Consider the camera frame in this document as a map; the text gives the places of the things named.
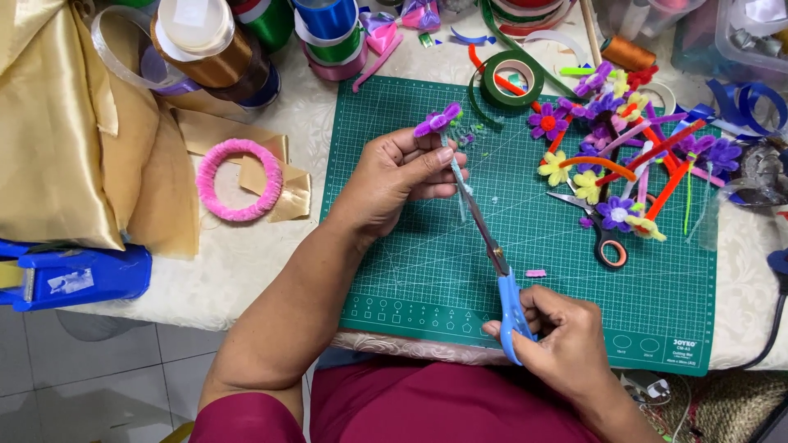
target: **blue tape dispenser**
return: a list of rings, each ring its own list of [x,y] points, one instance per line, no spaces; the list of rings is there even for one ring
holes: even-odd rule
[[[143,295],[151,282],[151,254],[136,244],[125,251],[45,247],[0,240],[0,265],[19,275],[0,289],[0,304],[22,312],[128,300]]]

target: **cutting mat grid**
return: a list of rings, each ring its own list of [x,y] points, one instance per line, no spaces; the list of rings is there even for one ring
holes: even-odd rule
[[[351,84],[352,79],[340,84],[336,102],[322,218],[368,140],[414,126],[452,101],[463,105],[463,125],[481,122],[461,85],[373,76],[353,94]],[[543,95],[540,102],[555,99]],[[486,113],[504,116],[506,126],[461,151],[468,155],[474,197],[520,285],[539,283],[598,303],[612,365],[704,374],[714,324],[716,254],[696,241],[686,243],[682,235],[686,181],[657,218],[668,240],[619,235],[630,259],[623,269],[610,271],[593,256],[593,229],[578,224],[582,210],[545,194],[551,189],[536,168],[548,142],[531,138],[526,119],[532,111],[501,113],[478,100]],[[561,148],[567,155],[578,151],[585,135],[581,130],[573,125],[564,137]],[[625,147],[621,156],[634,150]],[[651,171],[649,191],[657,194],[667,174],[661,167]],[[706,183],[694,177],[693,185],[690,226],[700,215]],[[611,189],[620,193],[622,187],[616,183]],[[565,184],[554,191],[571,193]],[[530,269],[544,269],[548,276],[525,278]],[[493,268],[470,215],[460,222],[455,197],[405,206],[391,235],[366,254],[340,325],[499,348],[481,330],[483,322],[497,318],[500,299]]]

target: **yellow pipe cleaner flower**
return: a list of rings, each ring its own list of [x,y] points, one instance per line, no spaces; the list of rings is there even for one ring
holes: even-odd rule
[[[613,97],[617,99],[623,97],[624,93],[630,90],[630,85],[626,84],[626,72],[623,69],[617,69],[614,72]]]
[[[572,181],[578,186],[578,190],[574,195],[579,199],[585,199],[589,205],[599,203],[600,188],[597,186],[599,177],[591,170],[587,170],[582,174],[576,174]]]
[[[658,241],[665,241],[667,237],[660,232],[660,230],[656,227],[656,223],[654,221],[648,220],[647,218],[643,217],[635,217],[634,215],[627,215],[624,218],[624,221],[632,226],[632,232],[635,233],[636,236],[643,237],[645,239],[655,239]],[[638,227],[643,228],[646,232],[641,231]]]
[[[539,175],[549,175],[547,182],[550,186],[558,186],[559,183],[566,183],[569,180],[569,171],[572,169],[572,165],[564,166],[563,168],[559,165],[561,162],[567,159],[567,155],[563,153],[563,151],[558,151],[555,154],[548,151],[545,152],[545,161],[547,165],[539,166],[537,171]]]
[[[626,121],[635,121],[641,116],[641,111],[649,103],[649,98],[640,92],[630,94],[626,103],[616,110],[619,116]]]

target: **electrical cord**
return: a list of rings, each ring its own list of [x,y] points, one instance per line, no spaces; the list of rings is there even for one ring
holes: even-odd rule
[[[769,338],[766,340],[766,345],[764,346],[764,350],[758,354],[758,356],[753,359],[749,363],[745,363],[740,366],[732,367],[731,369],[749,369],[751,367],[756,366],[758,363],[764,361],[766,357],[771,352],[771,348],[774,347],[775,341],[777,340],[777,332],[780,331],[780,321],[782,320],[782,309],[785,307],[786,304],[786,296],[788,296],[788,276],[785,274],[777,274],[777,278],[780,283],[780,294],[779,298],[777,299],[777,307],[775,308],[775,317],[771,321],[771,332],[769,333]]]
[[[679,375],[678,377],[682,379],[682,382],[684,382],[684,385],[687,387],[687,407],[684,408],[684,414],[682,414],[682,419],[678,421],[678,426],[676,426],[676,430],[673,431],[673,436],[671,437],[671,441],[673,442],[676,441],[676,436],[678,435],[678,432],[682,429],[682,426],[684,426],[684,422],[685,420],[687,420],[687,414],[690,413],[690,406],[692,405],[692,388],[690,388],[690,384],[687,382],[686,379],[684,379],[684,377],[682,377],[681,375]]]

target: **white lace tablecloth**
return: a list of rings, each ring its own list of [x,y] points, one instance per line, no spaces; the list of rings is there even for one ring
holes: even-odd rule
[[[443,28],[433,34],[443,44],[424,48],[416,31],[404,30],[405,40],[377,74],[466,85],[474,67],[467,48],[449,38],[449,25],[472,36],[485,35],[488,30],[477,10],[443,20]],[[579,6],[556,30],[571,35],[589,52]],[[290,136],[291,164],[308,170],[312,177],[309,219],[273,224],[260,220],[238,226],[220,222],[201,208],[200,249],[194,260],[154,258],[151,287],[139,299],[85,304],[72,310],[223,330],[277,276],[299,242],[318,224],[336,105],[336,84],[315,77],[295,40],[293,37],[274,58],[281,71],[281,94],[254,123]],[[657,80],[666,84],[681,103],[710,104],[712,96],[704,79],[676,72],[670,66],[671,46],[672,32],[663,35],[656,48],[661,68]],[[487,44],[478,48],[478,54],[484,60],[504,49],[501,43]],[[560,52],[566,48],[554,42],[526,43],[526,49],[547,69],[577,65],[575,56]],[[546,84],[545,93],[556,91]],[[217,192],[229,205],[249,204],[251,197],[236,185],[237,173],[236,165],[225,163],[217,175]],[[777,281],[765,258],[780,248],[771,215],[753,214],[730,205],[721,209],[710,369],[746,363],[763,348],[777,299]],[[464,363],[505,362],[502,352],[496,350],[370,333],[340,332],[334,344]],[[757,368],[788,369],[788,328],[781,329],[773,351]]]

